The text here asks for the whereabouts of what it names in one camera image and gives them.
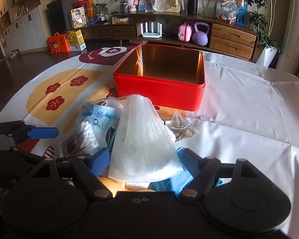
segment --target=blue face mask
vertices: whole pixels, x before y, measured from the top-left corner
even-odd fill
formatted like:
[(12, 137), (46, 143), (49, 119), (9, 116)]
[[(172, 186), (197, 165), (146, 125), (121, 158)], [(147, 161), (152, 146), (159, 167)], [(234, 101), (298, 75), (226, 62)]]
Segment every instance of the blue face mask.
[(86, 103), (77, 118), (77, 124), (80, 124), (82, 121), (91, 123), (99, 142), (99, 148), (97, 149), (100, 149), (107, 147), (105, 139), (106, 133), (110, 126), (117, 120), (119, 120), (119, 114), (115, 108)]

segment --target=floor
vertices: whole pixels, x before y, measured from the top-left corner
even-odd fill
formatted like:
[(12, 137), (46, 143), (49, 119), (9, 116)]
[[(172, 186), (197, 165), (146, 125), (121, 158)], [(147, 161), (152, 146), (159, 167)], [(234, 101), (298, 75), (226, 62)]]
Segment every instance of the floor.
[[(85, 44), (87, 51), (93, 51), (102, 47), (118, 46), (119, 41), (94, 40), (86, 41)], [(79, 54), (81, 54), (81, 52), (58, 54), (35, 52), (2, 61), (0, 63), (0, 111), (12, 96), (32, 78), (56, 63)]]

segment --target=black speaker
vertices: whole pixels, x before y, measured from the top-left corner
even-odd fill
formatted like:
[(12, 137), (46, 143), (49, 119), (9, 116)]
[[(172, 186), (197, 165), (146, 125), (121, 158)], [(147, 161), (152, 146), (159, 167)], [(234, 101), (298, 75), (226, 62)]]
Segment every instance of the black speaker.
[(198, 0), (187, 0), (187, 14), (197, 15)]

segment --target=purple kettlebell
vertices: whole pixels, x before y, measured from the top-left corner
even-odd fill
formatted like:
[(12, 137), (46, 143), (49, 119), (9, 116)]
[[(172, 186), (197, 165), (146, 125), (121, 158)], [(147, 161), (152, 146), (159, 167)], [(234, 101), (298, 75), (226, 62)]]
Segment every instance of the purple kettlebell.
[[(207, 27), (207, 31), (203, 32), (203, 31), (199, 31), (197, 29), (197, 25), (204, 25)], [(195, 33), (193, 35), (193, 41), (195, 44), (200, 45), (200, 46), (206, 46), (208, 43), (208, 33), (209, 33), (209, 25), (207, 23), (204, 22), (196, 22), (194, 24), (194, 29), (195, 29)]]

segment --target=orange bag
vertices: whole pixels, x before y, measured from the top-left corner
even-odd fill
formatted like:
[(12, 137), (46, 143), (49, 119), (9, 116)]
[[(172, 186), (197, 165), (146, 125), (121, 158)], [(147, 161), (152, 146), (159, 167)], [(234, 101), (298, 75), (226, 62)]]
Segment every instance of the orange bag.
[(48, 44), (51, 53), (70, 52), (65, 34), (55, 33), (54, 36), (48, 37)]

